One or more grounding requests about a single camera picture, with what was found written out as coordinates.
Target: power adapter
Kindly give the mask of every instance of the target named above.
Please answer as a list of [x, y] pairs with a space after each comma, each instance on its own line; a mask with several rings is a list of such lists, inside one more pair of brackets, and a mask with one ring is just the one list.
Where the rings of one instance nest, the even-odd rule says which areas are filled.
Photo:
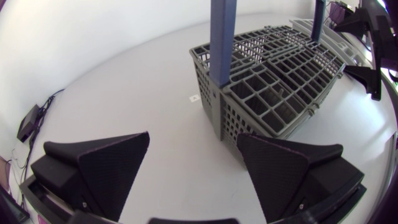
[[32, 131], [37, 127], [38, 123], [38, 113], [39, 113], [39, 106], [34, 105], [32, 109], [30, 109], [29, 113], [25, 116], [25, 118], [21, 121], [19, 125], [19, 130], [17, 133], [17, 138], [24, 142], [31, 134]]

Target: white table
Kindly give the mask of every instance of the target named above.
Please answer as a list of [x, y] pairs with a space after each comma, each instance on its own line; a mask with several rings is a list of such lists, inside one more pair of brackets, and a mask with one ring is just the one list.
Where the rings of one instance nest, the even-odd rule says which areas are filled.
[[[240, 16], [235, 32], [290, 25], [289, 19], [293, 18]], [[209, 39], [210, 23], [189, 27], [134, 47], [76, 80], [54, 101], [30, 163], [44, 155], [45, 141], [78, 142], [148, 131], [150, 146], [121, 223], [146, 223], [151, 217], [233, 217], [241, 223], [264, 223], [248, 172], [217, 140], [201, 101], [189, 100], [199, 90], [188, 50]], [[396, 129], [384, 86], [377, 102], [359, 82], [344, 76], [315, 116], [291, 136], [310, 144], [340, 143], [343, 157], [365, 173], [363, 185], [368, 190], [344, 223], [364, 223], [368, 218]], [[26, 154], [27, 146], [19, 143], [14, 152], [19, 164]], [[13, 178], [11, 185], [17, 195]], [[30, 211], [37, 222], [31, 207]]]

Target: black cable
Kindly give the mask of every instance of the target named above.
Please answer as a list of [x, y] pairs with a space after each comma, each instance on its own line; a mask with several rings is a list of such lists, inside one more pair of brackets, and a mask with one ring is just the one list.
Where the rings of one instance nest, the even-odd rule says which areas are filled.
[[[330, 1], [330, 2], [325, 6], [325, 8], [327, 8], [327, 7], [330, 5], [330, 3], [332, 3], [332, 2], [336, 3], [335, 1]], [[330, 10], [327, 11], [327, 13], [328, 13], [328, 17], [325, 18], [325, 20], [323, 21], [323, 24], [325, 24], [326, 21], [328, 20], [328, 18], [330, 17]]]
[[[20, 183], [22, 183], [22, 177], [24, 177], [24, 181], [26, 180], [27, 168], [29, 166], [30, 155], [32, 154], [33, 146], [34, 146], [35, 141], [36, 141], [36, 137], [39, 135], [40, 129], [41, 129], [42, 125], [43, 125], [45, 115], [47, 114], [47, 111], [49, 110], [49, 108], [50, 108], [50, 106], [52, 104], [52, 101], [55, 98], [55, 95], [60, 93], [63, 90], [65, 90], [65, 89], [59, 90], [59, 91], [55, 92], [54, 94], [52, 94], [38, 111], [38, 115], [37, 115], [38, 117], [36, 119], [39, 120], [39, 125], [37, 125], [37, 127], [33, 130], [33, 133], [32, 133], [32, 135], [30, 136], [30, 139], [29, 139], [29, 153], [28, 153], [28, 155], [26, 157], [26, 161], [25, 161], [25, 164], [23, 166]], [[25, 202], [25, 195], [22, 194], [22, 202], [21, 202], [21, 207], [22, 208], [24, 208], [24, 202]]]
[[327, 20], [327, 19], [329, 18], [329, 19], [332, 21], [331, 16], [335, 13], [337, 7], [338, 7], [338, 6], [336, 6], [336, 7], [333, 9], [333, 12], [330, 12], [330, 10], [329, 10], [329, 16], [328, 16], [325, 20]]
[[17, 166], [18, 166], [20, 169], [23, 169], [24, 166], [21, 167], [21, 166], [19, 165], [19, 163], [18, 163], [18, 158], [15, 158], [15, 157], [14, 157], [14, 150], [15, 150], [15, 149], [13, 149], [13, 150], [11, 151], [11, 159], [15, 159], [15, 161], [17, 161]]

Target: gray plastic frame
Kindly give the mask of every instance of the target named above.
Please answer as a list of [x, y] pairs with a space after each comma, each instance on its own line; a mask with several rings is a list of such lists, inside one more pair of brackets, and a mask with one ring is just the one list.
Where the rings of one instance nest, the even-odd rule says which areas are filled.
[[209, 44], [190, 54], [203, 108], [219, 139], [242, 163], [239, 133], [287, 138], [320, 107], [344, 66], [326, 47], [287, 26], [234, 36], [229, 83], [222, 89], [209, 77]]

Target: black mount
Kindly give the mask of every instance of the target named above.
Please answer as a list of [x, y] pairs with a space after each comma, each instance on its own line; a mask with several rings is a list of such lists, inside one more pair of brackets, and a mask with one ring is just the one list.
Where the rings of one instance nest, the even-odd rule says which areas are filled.
[[361, 38], [370, 32], [373, 42], [373, 59], [376, 69], [368, 67], [346, 66], [344, 72], [351, 75], [365, 86], [366, 93], [372, 94], [372, 99], [381, 99], [381, 67], [398, 70], [397, 38], [392, 35], [386, 16], [376, 16], [377, 30], [372, 25], [368, 10], [357, 9], [355, 13], [339, 23], [334, 31], [348, 32]]

